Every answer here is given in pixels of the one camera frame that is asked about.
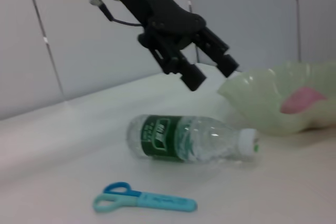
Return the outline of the clear bottle with green label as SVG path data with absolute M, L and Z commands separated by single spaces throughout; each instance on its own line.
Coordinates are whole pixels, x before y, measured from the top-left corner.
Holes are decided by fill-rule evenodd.
M 204 116 L 137 116 L 128 125 L 126 143 L 138 158 L 184 163 L 251 160 L 259 150 L 255 129 L 235 129 Z

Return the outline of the blue and teal scissors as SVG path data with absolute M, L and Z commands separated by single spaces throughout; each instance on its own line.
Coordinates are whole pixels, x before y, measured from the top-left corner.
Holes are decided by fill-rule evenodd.
M 94 199 L 92 207 L 95 212 L 100 213 L 121 207 L 193 212 L 197 210 L 197 202 L 188 198 L 136 191 L 126 182 L 117 182 L 107 186 Z

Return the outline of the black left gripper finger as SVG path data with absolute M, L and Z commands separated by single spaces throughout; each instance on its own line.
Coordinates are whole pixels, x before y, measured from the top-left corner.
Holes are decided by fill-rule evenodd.
M 224 43 L 207 27 L 194 35 L 194 44 L 206 54 L 212 62 L 216 63 L 217 69 L 226 77 L 230 77 L 238 68 L 239 64 L 227 54 L 229 46 Z

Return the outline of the translucent green fruit bowl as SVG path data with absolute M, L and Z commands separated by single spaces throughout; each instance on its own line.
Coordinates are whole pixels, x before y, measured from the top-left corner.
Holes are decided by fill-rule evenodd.
M 300 113 L 282 113 L 284 102 L 301 88 L 311 88 L 326 99 Z M 227 79 L 218 93 L 253 128 L 265 134 L 290 135 L 336 126 L 336 61 L 288 62 L 271 69 L 242 72 Z

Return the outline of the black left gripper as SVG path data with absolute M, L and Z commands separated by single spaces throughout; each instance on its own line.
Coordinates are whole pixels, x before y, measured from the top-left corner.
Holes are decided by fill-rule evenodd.
M 142 25 L 139 43 L 147 48 L 165 74 L 181 74 L 191 91 L 205 81 L 199 68 L 189 63 L 178 48 L 185 48 L 206 26 L 197 14 L 181 8 L 174 0 L 120 0 Z

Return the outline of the pink peach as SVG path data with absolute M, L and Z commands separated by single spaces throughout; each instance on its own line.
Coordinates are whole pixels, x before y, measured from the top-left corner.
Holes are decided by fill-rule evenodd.
M 319 101 L 327 100 L 327 97 L 310 87 L 302 87 L 287 97 L 280 107 L 284 114 L 297 114 L 305 111 Z

